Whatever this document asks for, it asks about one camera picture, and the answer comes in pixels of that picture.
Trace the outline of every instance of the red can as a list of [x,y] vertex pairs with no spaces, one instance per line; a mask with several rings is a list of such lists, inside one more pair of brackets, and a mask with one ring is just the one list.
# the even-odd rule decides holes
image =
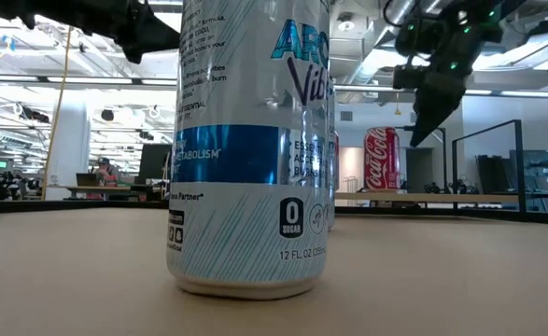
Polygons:
[[365,135],[365,188],[400,187],[400,139],[396,129],[376,127]]
[[340,136],[337,132],[334,131],[334,165],[333,165],[333,172],[334,172],[334,191],[338,191],[340,189]]

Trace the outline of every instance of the person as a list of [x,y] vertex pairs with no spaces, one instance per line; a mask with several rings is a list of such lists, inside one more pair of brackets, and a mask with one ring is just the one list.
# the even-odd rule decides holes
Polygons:
[[119,176],[118,167],[111,164],[108,158],[99,159],[99,174],[103,176]]
[[99,159],[97,174],[101,177],[101,180],[104,181],[104,186],[106,187],[112,187],[112,185],[116,184],[120,179],[118,167],[111,164],[108,158]]

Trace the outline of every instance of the table surface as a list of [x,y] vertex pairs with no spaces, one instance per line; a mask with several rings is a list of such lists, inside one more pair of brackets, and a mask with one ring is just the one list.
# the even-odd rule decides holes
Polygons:
[[548,335],[548,225],[342,217],[315,290],[183,293],[167,212],[0,215],[0,335]]
[[56,188],[56,189],[68,189],[68,190],[107,190],[107,191],[130,191],[131,187],[83,187],[83,186],[52,186],[48,188]]
[[403,201],[403,202],[460,202],[460,203],[518,203],[516,195],[430,194],[390,192],[336,192],[336,200]]

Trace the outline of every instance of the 12 fl oz text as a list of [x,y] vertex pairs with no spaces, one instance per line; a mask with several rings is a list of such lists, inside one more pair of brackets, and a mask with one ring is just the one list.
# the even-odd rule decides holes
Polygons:
[[286,250],[280,251],[281,260],[299,260],[309,259],[326,253],[325,247],[305,248],[304,250]]

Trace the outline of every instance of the computer monitor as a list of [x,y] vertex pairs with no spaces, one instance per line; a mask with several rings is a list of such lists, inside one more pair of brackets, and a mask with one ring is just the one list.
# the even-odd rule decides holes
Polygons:
[[141,168],[139,170],[139,178],[142,180],[163,179],[163,168],[167,167],[168,172],[165,172],[165,178],[169,179],[169,170],[172,164],[171,153],[172,145],[143,145],[143,154],[141,155]]
[[77,173],[77,186],[98,187],[99,179],[96,173]]

